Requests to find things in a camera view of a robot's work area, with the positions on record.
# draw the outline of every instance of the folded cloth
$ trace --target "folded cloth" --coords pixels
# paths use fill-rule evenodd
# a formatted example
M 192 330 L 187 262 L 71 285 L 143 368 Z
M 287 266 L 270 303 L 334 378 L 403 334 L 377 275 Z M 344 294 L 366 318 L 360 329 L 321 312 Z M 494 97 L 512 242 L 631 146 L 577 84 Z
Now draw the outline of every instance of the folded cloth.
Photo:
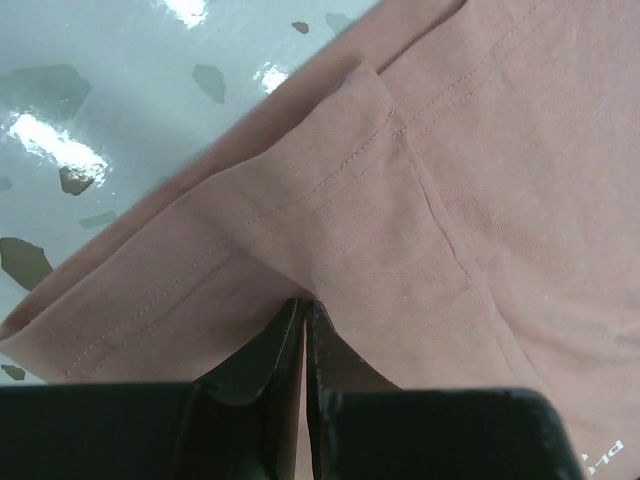
M 54 383 L 193 379 L 313 296 L 401 387 L 536 389 L 586 473 L 640 476 L 640 3 L 460 3 L 383 2 L 0 351 Z

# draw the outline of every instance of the pink fabric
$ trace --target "pink fabric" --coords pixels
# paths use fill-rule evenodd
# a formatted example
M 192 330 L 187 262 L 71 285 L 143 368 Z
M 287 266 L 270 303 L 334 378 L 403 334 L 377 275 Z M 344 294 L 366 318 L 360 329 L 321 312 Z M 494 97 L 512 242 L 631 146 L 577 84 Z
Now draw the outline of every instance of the pink fabric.
M 640 4 L 459 3 L 384 2 L 0 350 L 52 382 L 192 379 L 316 296 L 400 386 L 534 388 L 587 473 L 640 476 Z

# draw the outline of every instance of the table surface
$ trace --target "table surface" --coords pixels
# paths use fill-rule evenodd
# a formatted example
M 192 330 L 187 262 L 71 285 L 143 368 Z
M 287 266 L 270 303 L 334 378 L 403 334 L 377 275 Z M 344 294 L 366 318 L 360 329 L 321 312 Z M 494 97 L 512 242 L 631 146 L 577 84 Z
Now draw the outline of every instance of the table surface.
M 0 0 L 0 321 L 377 1 Z

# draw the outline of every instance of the fabric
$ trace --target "fabric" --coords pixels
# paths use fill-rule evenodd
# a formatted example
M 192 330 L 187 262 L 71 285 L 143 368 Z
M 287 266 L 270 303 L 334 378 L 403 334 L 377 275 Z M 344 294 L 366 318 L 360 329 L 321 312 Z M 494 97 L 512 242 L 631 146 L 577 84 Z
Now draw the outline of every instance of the fabric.
M 193 379 L 315 296 L 398 385 L 533 388 L 585 473 L 638 478 L 639 20 L 383 2 L 57 269 L 0 350 L 54 383 Z

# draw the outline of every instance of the speckled floor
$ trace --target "speckled floor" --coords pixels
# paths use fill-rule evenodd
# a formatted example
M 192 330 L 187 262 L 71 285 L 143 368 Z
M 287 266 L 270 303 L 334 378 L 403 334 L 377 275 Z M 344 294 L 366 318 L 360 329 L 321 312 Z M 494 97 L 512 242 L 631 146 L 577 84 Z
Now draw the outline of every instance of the speckled floor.
M 0 2 L 0 319 L 375 3 Z

